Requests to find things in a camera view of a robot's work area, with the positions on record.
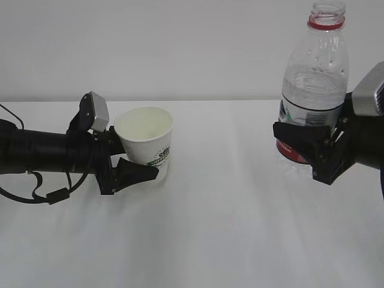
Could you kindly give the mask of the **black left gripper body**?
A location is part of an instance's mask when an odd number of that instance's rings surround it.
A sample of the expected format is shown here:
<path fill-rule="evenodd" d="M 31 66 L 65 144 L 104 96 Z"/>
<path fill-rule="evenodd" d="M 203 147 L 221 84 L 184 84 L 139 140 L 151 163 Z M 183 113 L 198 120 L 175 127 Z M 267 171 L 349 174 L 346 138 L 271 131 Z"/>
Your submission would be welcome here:
<path fill-rule="evenodd" d="M 111 156 L 109 152 L 109 137 L 107 131 L 93 132 L 93 160 L 92 171 L 95 174 L 101 195 L 114 195 L 115 177 L 113 174 L 113 167 Z"/>

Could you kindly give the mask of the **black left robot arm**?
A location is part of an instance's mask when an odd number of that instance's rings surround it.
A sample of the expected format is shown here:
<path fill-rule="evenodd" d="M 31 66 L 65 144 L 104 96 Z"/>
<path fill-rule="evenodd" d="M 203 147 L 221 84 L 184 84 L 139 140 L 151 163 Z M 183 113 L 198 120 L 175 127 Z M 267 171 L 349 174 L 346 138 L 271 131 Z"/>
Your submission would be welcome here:
<path fill-rule="evenodd" d="M 112 166 L 111 156 L 124 153 L 122 143 L 110 127 L 104 132 L 71 131 L 65 134 L 19 129 L 1 120 L 1 174 L 64 172 L 93 174 L 100 193 L 116 192 L 154 180 L 158 169 L 120 158 Z"/>

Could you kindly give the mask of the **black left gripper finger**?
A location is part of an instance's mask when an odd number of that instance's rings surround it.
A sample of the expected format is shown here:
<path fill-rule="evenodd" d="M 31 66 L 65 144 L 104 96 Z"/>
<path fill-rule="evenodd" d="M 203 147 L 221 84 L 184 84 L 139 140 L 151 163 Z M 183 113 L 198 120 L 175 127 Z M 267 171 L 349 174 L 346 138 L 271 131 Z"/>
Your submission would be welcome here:
<path fill-rule="evenodd" d="M 125 154 L 125 149 L 122 145 L 122 142 L 117 135 L 114 126 L 110 126 L 107 131 L 108 137 L 109 137 L 109 152 L 110 155 L 121 155 Z"/>
<path fill-rule="evenodd" d="M 158 168 L 130 162 L 120 158 L 115 167 L 115 189 L 123 190 L 129 186 L 155 180 Z"/>

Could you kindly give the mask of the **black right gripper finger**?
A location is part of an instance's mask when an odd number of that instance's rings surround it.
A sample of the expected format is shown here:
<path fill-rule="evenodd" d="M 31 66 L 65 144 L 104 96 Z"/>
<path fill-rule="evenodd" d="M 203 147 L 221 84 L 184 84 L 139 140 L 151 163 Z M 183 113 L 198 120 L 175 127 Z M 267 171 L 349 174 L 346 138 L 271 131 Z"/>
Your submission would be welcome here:
<path fill-rule="evenodd" d="M 330 138 L 330 126 L 300 126 L 275 122 L 272 126 L 277 151 L 299 164 L 314 164 L 324 140 Z"/>
<path fill-rule="evenodd" d="M 345 96 L 341 117 L 346 119 L 354 118 L 354 109 L 352 103 L 352 92 L 348 92 Z"/>

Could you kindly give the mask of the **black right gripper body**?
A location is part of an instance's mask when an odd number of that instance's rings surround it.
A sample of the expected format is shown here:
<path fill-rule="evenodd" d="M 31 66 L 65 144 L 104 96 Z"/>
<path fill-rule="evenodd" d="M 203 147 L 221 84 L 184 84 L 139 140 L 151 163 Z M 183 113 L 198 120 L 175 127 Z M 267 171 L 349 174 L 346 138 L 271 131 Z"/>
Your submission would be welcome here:
<path fill-rule="evenodd" d="M 382 116 L 341 118 L 311 164 L 313 179 L 332 184 L 355 163 L 379 170 L 380 183 L 383 183 Z"/>

